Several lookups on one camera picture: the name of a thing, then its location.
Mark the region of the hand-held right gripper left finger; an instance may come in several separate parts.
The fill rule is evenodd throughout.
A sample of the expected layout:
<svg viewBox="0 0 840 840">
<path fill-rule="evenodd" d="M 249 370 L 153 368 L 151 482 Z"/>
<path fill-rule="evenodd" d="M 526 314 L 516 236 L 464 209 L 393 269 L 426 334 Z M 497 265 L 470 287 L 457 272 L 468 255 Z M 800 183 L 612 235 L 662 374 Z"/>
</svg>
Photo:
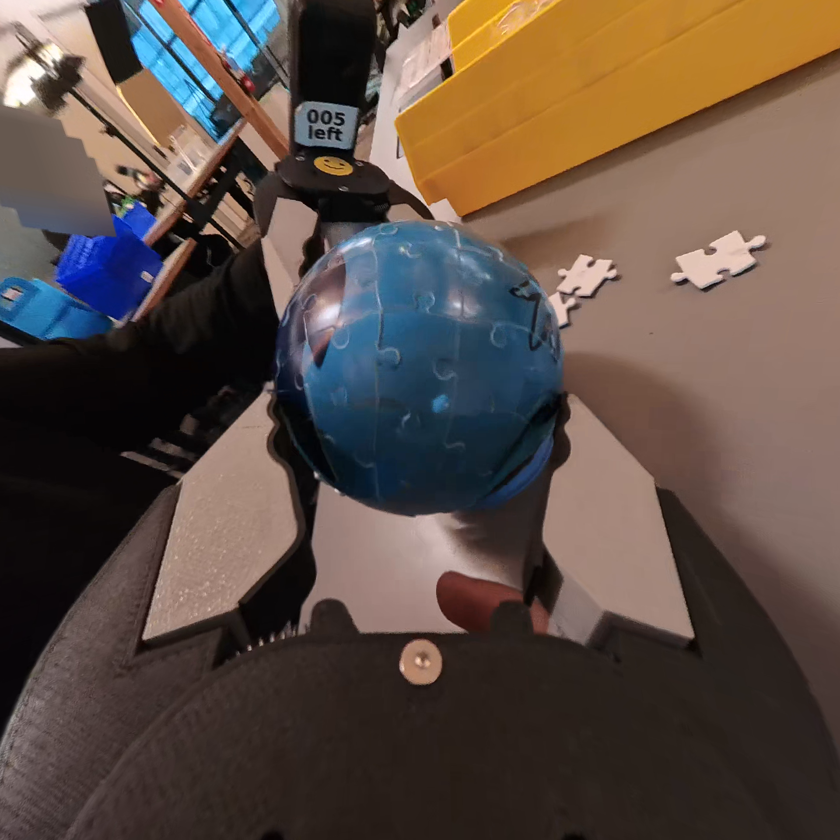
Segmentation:
<svg viewBox="0 0 840 840">
<path fill-rule="evenodd" d="M 270 452 L 271 398 L 260 393 L 179 481 L 144 643 L 223 628 L 250 644 L 240 607 L 305 533 L 293 472 Z"/>
</svg>

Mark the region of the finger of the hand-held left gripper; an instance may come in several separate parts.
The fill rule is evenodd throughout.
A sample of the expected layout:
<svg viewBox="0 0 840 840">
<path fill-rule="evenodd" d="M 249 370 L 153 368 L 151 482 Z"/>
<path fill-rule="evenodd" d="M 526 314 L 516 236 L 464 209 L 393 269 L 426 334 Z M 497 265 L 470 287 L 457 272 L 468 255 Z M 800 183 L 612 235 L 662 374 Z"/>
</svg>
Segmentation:
<svg viewBox="0 0 840 840">
<path fill-rule="evenodd" d="M 261 204 L 261 250 L 276 310 L 286 310 L 306 274 L 307 246 L 316 237 L 317 210 L 297 198 L 268 196 Z"/>
</svg>

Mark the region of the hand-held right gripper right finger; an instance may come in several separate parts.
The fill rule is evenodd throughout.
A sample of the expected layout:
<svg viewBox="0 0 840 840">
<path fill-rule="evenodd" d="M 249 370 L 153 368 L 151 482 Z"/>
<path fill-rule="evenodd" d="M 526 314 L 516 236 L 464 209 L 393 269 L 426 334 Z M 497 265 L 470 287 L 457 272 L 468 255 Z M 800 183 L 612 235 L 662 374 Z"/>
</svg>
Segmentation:
<svg viewBox="0 0 840 840">
<path fill-rule="evenodd" d="M 684 648 L 695 630 L 654 478 L 574 395 L 523 492 L 525 581 L 548 634 L 590 648 L 629 631 Z"/>
</svg>

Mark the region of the blue puzzle ball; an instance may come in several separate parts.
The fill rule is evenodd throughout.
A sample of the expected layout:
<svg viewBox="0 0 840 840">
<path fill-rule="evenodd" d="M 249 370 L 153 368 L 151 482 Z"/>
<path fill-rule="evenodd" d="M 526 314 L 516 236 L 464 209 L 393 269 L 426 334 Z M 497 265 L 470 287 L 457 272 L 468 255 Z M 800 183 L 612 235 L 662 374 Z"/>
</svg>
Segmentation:
<svg viewBox="0 0 840 840">
<path fill-rule="evenodd" d="M 563 350 L 529 269 L 461 226 L 368 227 L 280 319 L 276 415 L 315 476 L 415 517 L 473 510 L 564 409 Z"/>
</svg>

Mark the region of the person's left forearm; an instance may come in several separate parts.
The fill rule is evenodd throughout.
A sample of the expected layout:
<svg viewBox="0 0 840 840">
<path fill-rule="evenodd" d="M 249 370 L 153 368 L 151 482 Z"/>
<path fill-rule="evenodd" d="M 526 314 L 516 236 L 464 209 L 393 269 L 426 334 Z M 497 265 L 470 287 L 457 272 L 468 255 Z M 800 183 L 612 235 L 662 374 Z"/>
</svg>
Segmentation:
<svg viewBox="0 0 840 840">
<path fill-rule="evenodd" d="M 137 322 L 3 350 L 2 421 L 119 452 L 178 427 L 227 386 L 268 382 L 278 316 L 254 243 Z"/>
</svg>

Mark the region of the person's right hand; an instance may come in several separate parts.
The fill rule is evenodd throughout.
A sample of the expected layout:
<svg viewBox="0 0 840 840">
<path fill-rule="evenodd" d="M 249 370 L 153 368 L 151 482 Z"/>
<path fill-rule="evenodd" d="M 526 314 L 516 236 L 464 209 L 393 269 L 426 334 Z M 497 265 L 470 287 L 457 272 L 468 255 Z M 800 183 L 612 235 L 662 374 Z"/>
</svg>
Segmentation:
<svg viewBox="0 0 840 840">
<path fill-rule="evenodd" d="M 438 578 L 436 599 L 443 616 L 468 633 L 489 631 L 490 620 L 499 605 L 526 603 L 519 589 L 456 571 L 447 571 Z"/>
</svg>

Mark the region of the blue plastic crate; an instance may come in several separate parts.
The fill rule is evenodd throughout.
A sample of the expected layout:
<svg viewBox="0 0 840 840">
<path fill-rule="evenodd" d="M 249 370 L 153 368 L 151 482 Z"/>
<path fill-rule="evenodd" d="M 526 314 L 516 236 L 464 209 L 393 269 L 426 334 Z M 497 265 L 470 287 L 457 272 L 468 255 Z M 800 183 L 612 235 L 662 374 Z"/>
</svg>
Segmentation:
<svg viewBox="0 0 840 840">
<path fill-rule="evenodd" d="M 112 236 L 70 237 L 56 283 L 91 309 L 121 321 L 136 312 L 163 261 L 120 217 L 112 217 L 112 225 Z"/>
</svg>

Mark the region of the light blue plastic object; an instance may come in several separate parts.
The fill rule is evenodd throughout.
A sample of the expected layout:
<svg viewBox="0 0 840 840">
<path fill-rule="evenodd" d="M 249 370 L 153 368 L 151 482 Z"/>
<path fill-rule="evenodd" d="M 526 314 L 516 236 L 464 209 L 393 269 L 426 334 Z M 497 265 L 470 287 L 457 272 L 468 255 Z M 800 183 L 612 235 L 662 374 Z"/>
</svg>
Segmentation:
<svg viewBox="0 0 840 840">
<path fill-rule="evenodd" d="M 107 315 L 39 280 L 1 282 L 2 324 L 34 340 L 86 339 L 113 329 Z"/>
</svg>

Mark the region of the black light stand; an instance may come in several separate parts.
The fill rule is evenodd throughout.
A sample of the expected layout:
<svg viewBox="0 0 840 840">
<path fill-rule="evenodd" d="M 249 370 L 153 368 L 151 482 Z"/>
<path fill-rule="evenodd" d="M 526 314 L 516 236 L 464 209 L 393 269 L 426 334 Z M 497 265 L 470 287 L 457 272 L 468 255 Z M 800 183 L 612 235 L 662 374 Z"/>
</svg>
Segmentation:
<svg viewBox="0 0 840 840">
<path fill-rule="evenodd" d="M 154 173 L 159 182 L 177 197 L 175 203 L 164 207 L 154 225 L 145 234 L 144 241 L 147 245 L 155 245 L 168 236 L 173 227 L 184 224 L 191 237 L 201 234 L 204 228 L 209 226 L 235 249 L 242 249 L 242 243 L 216 220 L 215 215 L 222 201 L 230 194 L 231 186 L 243 171 L 241 154 L 245 144 L 240 135 L 245 127 L 244 120 L 236 122 L 225 134 L 222 142 L 213 148 L 210 156 L 192 174 L 188 185 L 181 187 L 172 180 L 168 169 L 162 169 L 158 165 L 156 157 L 145 154 L 114 121 L 107 118 L 89 98 L 82 95 L 80 86 L 83 59 L 66 56 L 59 62 L 47 60 L 41 55 L 46 48 L 45 43 L 36 38 L 23 24 L 12 23 L 7 27 L 7 31 L 14 32 L 24 49 L 23 55 L 34 60 L 38 67 L 45 71 L 41 80 L 29 84 L 35 99 L 45 109 L 51 103 L 57 103 L 58 107 L 62 108 L 67 99 L 72 98 L 99 121 L 106 135 L 118 140 L 130 150 L 145 168 Z"/>
</svg>

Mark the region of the yellow plastic bin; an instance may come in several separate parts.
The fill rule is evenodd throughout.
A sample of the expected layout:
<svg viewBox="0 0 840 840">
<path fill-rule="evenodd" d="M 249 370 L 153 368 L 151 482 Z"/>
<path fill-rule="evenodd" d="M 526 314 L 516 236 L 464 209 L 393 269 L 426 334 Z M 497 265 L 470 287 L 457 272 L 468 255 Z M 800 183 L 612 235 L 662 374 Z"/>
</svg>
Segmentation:
<svg viewBox="0 0 840 840">
<path fill-rule="evenodd" d="M 454 74 L 395 117 L 414 184 L 460 217 L 838 50 L 838 1 L 462 2 Z"/>
</svg>

